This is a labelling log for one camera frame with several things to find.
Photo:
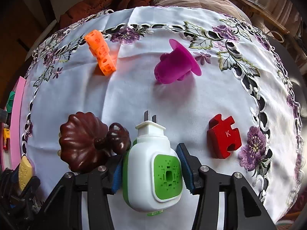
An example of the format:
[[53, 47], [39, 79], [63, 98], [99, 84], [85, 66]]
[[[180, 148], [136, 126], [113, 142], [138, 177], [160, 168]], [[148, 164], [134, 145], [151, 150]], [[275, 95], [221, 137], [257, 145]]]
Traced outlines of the green plastic funnel toy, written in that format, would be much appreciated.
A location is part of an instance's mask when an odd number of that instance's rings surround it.
[[10, 94], [9, 94], [9, 97], [8, 97], [8, 100], [7, 100], [7, 103], [6, 103], [6, 111], [8, 113], [11, 113], [12, 112], [12, 107], [13, 107], [13, 104], [14, 104], [14, 98], [15, 98], [15, 92], [14, 91], [11, 91]]

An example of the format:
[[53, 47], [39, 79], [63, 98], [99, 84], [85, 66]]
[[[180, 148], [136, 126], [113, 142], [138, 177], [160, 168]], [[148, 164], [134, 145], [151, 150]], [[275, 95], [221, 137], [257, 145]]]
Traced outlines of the white green plug-in device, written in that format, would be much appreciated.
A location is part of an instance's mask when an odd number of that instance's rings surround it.
[[123, 160], [123, 198], [135, 211], [159, 213], [180, 201], [181, 162], [156, 115], [145, 111], [143, 122], [135, 128], [137, 138]]

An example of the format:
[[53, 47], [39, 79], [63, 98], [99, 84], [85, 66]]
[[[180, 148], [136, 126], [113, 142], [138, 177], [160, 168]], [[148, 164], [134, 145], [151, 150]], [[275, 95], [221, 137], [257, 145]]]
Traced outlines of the red K puzzle piece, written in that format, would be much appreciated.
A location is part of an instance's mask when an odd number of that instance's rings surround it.
[[214, 154], [219, 159], [226, 159], [230, 152], [236, 151], [242, 145], [238, 128], [232, 128], [235, 123], [232, 116], [222, 119], [222, 114], [215, 115], [209, 121], [207, 135], [212, 143]]

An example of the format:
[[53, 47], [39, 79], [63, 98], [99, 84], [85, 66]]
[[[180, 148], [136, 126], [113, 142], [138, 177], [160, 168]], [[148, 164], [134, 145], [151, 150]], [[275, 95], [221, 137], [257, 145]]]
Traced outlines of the dark brown wooden brush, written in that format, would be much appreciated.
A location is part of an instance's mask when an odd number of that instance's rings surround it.
[[60, 158], [74, 173], [88, 173], [131, 147], [129, 131], [114, 122], [104, 124], [93, 113], [77, 112], [60, 126]]

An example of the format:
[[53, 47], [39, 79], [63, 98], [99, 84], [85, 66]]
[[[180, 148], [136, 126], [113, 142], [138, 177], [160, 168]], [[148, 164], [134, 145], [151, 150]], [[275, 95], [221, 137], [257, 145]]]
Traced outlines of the magenta flanged plastic toy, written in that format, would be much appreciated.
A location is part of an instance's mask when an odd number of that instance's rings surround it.
[[160, 62], [154, 68], [156, 80], [162, 84], [182, 81], [190, 72], [201, 76], [202, 71], [192, 54], [181, 43], [170, 39], [172, 52], [160, 56]]

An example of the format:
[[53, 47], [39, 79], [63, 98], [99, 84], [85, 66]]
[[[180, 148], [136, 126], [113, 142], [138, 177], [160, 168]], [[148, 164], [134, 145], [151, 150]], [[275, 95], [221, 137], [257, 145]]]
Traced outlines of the orange linked cube blocks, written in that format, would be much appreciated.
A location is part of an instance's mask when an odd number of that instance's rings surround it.
[[84, 39], [88, 44], [90, 52], [97, 59], [98, 66], [104, 76], [109, 76], [116, 71], [116, 65], [111, 59], [110, 49], [102, 33], [98, 30], [93, 30], [85, 35]]

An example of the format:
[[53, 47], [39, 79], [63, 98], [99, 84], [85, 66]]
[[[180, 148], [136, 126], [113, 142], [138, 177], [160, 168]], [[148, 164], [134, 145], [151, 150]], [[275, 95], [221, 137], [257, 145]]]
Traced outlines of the pink shallow cardboard box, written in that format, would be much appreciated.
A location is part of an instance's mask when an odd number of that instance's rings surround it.
[[22, 96], [26, 80], [23, 77], [19, 77], [16, 82], [13, 92], [15, 96], [12, 101], [12, 113], [10, 118], [10, 145], [8, 150], [3, 149], [4, 146], [4, 125], [1, 123], [1, 170], [6, 168], [15, 169], [21, 160], [21, 147], [20, 147], [20, 110], [22, 103]]

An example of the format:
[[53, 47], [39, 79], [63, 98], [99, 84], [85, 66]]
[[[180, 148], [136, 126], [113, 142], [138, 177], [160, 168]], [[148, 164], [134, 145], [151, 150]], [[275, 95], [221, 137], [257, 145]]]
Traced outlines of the white embroidered floral tablecloth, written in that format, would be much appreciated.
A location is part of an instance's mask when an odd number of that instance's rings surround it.
[[[84, 36], [102, 33], [116, 71], [104, 76]], [[160, 56], [181, 43], [202, 75], [162, 84]], [[43, 203], [69, 170], [59, 157], [60, 126], [69, 115], [92, 112], [122, 124], [132, 139], [145, 111], [158, 116], [171, 147], [183, 142], [216, 172], [241, 172], [274, 222], [298, 197], [303, 169], [302, 122], [295, 80], [282, 51], [252, 25], [206, 9], [138, 7], [99, 12], [46, 39], [32, 53], [23, 93], [22, 152], [32, 161]], [[232, 116], [241, 147], [219, 159], [207, 135], [215, 115]]]

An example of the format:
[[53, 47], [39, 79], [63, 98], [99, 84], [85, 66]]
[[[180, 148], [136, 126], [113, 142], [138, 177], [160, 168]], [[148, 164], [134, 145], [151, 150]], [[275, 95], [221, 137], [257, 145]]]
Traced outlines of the wooden side table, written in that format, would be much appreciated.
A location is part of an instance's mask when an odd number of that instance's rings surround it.
[[258, 16], [263, 19], [264, 22], [270, 24], [274, 30], [275, 34], [280, 34], [280, 42], [285, 42], [287, 48], [291, 47], [295, 50], [295, 62], [300, 67], [306, 63], [306, 53], [299, 46], [296, 37], [290, 35], [290, 30], [277, 21], [273, 15], [261, 5], [254, 3], [250, 0], [234, 0], [239, 3], [242, 7], [244, 13], [251, 19], [253, 16]]

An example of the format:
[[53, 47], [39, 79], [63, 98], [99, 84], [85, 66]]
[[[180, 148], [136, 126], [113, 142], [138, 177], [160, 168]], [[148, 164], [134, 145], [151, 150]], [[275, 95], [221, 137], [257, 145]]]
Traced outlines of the rust brown quilted jacket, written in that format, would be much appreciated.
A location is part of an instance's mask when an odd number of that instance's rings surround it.
[[83, 0], [60, 16], [59, 28], [64, 29], [79, 20], [105, 9], [114, 11], [148, 6], [153, 0]]

